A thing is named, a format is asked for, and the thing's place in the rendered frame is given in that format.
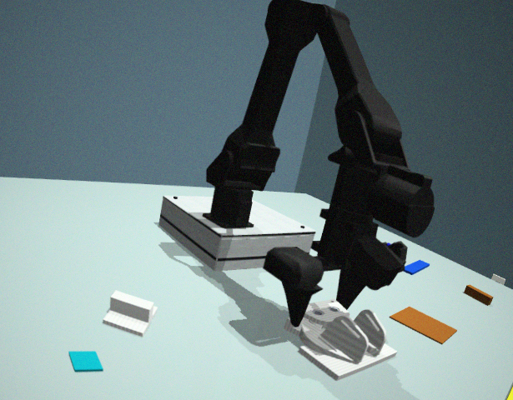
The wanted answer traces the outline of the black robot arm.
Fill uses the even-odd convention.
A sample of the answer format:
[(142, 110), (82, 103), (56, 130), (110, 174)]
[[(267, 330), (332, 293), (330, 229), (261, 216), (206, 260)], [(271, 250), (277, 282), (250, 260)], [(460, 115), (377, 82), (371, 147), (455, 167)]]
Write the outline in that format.
[[(331, 203), (372, 216), (412, 238), (434, 214), (432, 177), (411, 172), (398, 118), (376, 89), (346, 15), (328, 5), (302, 0), (272, 0), (265, 19), (269, 40), (243, 122), (227, 138), (207, 168), (214, 186), (211, 213), (203, 217), (223, 229), (253, 228), (249, 222), (254, 192), (263, 192), (280, 155), (274, 125), (299, 51), (318, 33), (338, 88), (335, 119), (344, 146), (328, 156), (339, 164)], [(378, 228), (361, 237), (350, 233), (336, 267), (349, 266), (371, 290), (389, 286), (405, 270), (407, 247), (376, 238)]]

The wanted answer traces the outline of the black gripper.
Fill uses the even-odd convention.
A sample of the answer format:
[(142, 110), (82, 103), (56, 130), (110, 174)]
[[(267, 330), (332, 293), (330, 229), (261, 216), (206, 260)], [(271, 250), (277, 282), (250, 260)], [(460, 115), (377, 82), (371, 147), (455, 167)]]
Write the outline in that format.
[(340, 270), (336, 301), (348, 310), (366, 286), (350, 266), (347, 270), (336, 267), (339, 254), (356, 228), (363, 229), (363, 237), (370, 233), (370, 227), (379, 227), (372, 216), (345, 211), (332, 203), (329, 209), (321, 208), (319, 217), (326, 219), (322, 236), (310, 247), (318, 256), (298, 247), (274, 247), (267, 252), (264, 262), (263, 269), (283, 284), (289, 318), (295, 328), (300, 325), (311, 297), (323, 290), (317, 284), (326, 271)]

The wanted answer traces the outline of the orange-brown flat plate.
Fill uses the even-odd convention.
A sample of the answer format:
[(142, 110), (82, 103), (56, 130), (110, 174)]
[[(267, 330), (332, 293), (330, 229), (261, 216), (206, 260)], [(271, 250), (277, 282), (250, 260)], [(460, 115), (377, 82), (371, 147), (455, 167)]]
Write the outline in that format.
[(441, 345), (457, 332), (451, 326), (448, 326), (431, 316), (425, 315), (422, 312), (415, 310), (412, 307), (407, 307), (391, 316), (398, 323), (402, 323), (408, 328), (412, 328), (418, 333), (440, 343)]

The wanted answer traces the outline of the blue flat bar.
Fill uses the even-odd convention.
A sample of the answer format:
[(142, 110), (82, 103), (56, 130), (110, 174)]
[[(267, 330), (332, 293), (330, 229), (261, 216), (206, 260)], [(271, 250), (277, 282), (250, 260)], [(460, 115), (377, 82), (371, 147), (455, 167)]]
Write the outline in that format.
[(406, 265), (404, 272), (406, 272), (410, 275), (413, 275), (429, 266), (430, 266), (429, 263), (419, 260), (419, 261), (416, 261), (416, 262)]

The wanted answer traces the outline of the cyan flat square plate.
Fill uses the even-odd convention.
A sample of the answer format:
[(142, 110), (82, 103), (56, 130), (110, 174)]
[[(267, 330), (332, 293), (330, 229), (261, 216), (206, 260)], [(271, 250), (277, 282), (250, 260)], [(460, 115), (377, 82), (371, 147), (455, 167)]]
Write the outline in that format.
[(73, 364), (74, 372), (97, 372), (102, 371), (103, 367), (96, 352), (68, 352)]

